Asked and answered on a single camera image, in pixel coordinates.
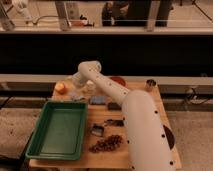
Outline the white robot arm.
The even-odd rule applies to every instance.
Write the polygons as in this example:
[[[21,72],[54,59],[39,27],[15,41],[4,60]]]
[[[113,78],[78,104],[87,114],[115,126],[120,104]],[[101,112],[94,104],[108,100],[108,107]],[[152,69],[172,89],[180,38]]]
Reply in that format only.
[[[72,76],[76,87],[91,80],[121,106],[134,171],[175,171],[175,162],[152,96],[129,90],[101,74],[98,61],[81,62]]]

